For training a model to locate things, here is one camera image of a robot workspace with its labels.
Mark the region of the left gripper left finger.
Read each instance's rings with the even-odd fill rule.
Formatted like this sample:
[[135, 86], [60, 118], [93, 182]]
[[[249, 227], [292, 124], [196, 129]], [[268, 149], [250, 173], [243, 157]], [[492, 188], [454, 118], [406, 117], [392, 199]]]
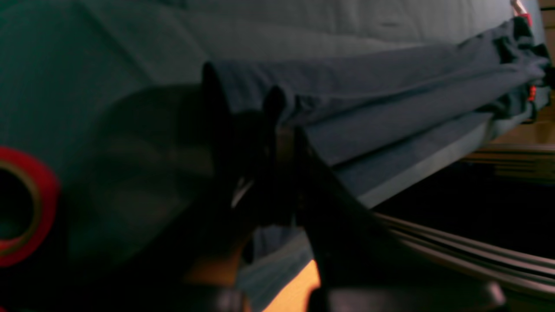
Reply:
[[65, 186], [68, 312], [242, 312], [234, 289], [269, 168], [271, 123], [244, 67], [105, 108]]

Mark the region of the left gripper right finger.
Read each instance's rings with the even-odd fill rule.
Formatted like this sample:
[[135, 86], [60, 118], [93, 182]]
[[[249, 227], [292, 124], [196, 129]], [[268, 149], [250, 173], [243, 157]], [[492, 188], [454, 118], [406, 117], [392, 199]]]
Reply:
[[356, 200], [294, 131], [297, 215], [317, 263], [320, 287], [309, 312], [506, 312], [496, 282], [451, 271], [400, 242]]

